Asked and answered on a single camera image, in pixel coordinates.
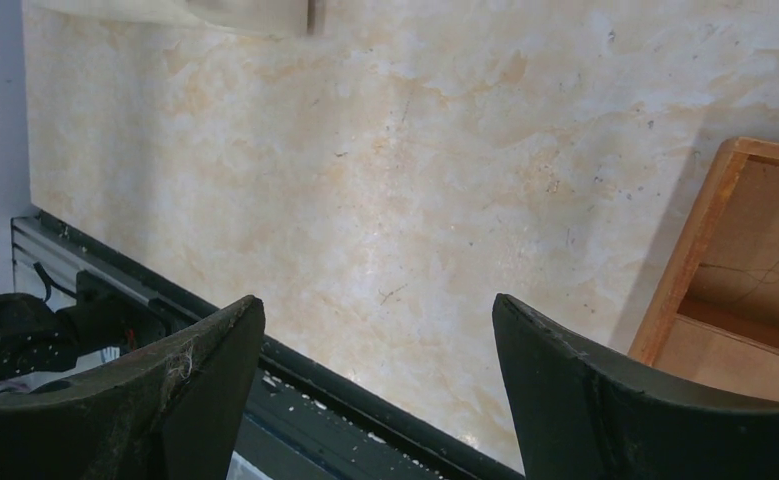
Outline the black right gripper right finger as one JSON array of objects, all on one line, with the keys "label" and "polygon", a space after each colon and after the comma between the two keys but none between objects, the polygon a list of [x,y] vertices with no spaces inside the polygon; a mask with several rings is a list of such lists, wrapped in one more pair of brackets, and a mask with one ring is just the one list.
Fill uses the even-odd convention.
[{"label": "black right gripper right finger", "polygon": [[500,370],[529,479],[779,479],[779,402],[685,380],[509,294]]}]

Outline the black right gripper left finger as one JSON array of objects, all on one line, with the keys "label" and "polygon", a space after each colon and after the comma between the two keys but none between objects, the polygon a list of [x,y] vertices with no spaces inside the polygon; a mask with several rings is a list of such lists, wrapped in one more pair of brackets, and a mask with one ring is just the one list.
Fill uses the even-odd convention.
[{"label": "black right gripper left finger", "polygon": [[0,395],[0,479],[223,479],[255,377],[245,296],[99,367]]}]

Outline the cream cloth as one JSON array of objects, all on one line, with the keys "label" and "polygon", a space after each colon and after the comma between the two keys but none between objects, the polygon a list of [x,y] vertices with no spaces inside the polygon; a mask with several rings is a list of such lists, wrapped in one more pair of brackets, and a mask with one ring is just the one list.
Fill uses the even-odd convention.
[{"label": "cream cloth", "polygon": [[286,38],[308,33],[309,0],[43,0],[37,6],[98,20]]}]

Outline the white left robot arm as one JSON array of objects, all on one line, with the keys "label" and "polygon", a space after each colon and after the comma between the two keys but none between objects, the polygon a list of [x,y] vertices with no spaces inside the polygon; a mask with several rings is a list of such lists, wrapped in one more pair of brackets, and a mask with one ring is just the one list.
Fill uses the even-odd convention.
[{"label": "white left robot arm", "polygon": [[168,321],[95,275],[76,277],[76,303],[59,310],[28,293],[0,294],[0,381],[66,372],[79,357],[118,347],[128,353],[173,333]]}]

